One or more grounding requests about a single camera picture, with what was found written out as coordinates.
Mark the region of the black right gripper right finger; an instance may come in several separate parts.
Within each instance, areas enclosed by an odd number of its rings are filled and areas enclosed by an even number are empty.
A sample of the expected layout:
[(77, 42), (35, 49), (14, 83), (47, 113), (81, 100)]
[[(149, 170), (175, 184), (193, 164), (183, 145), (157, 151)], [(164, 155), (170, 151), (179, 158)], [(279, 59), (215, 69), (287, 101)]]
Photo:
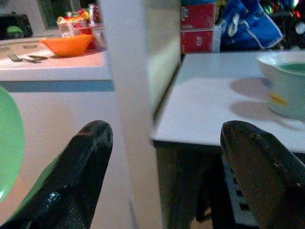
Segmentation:
[(220, 133), (223, 155), (262, 229), (305, 227), (305, 164), (273, 134), (232, 120)]

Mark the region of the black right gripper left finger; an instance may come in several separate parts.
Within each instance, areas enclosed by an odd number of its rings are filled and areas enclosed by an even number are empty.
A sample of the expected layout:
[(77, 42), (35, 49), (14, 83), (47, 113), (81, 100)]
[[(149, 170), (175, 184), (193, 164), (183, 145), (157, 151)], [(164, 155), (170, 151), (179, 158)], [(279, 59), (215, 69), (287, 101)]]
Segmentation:
[(113, 147), (109, 123), (85, 125), (43, 170), (2, 229), (89, 229)]

